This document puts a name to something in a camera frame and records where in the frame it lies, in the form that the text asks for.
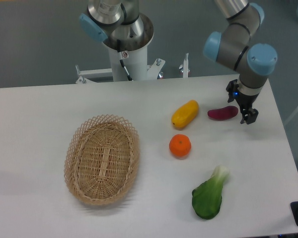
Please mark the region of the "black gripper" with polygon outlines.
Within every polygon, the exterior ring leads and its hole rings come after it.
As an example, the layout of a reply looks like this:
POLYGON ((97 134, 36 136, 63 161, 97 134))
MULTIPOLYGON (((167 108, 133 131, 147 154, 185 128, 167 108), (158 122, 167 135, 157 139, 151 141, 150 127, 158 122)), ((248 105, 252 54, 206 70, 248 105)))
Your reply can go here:
POLYGON ((256 122, 259 112, 252 108, 252 104, 261 92, 261 88, 248 88, 243 84, 238 84, 235 79, 228 83, 226 91, 228 92, 227 102, 231 103, 236 100, 239 105, 242 114, 240 123, 252 124, 256 122))

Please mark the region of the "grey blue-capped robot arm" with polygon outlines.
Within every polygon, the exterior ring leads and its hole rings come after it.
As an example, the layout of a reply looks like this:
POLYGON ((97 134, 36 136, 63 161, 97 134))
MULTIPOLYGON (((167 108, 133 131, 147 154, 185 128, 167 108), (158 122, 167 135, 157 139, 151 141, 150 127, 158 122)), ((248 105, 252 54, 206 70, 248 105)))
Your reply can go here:
MULTIPOLYGON (((263 9, 246 0, 219 0, 218 8, 228 21, 224 32, 209 35, 203 48, 208 59, 239 74, 228 83, 228 101, 236 101, 241 122, 254 123, 258 97, 277 63, 277 52, 268 44, 248 42, 264 20, 263 9)), ((137 0, 91 0, 79 16, 83 31, 108 49, 115 81, 154 80, 156 65, 147 65, 147 47, 154 36, 151 20, 139 11, 137 0)))

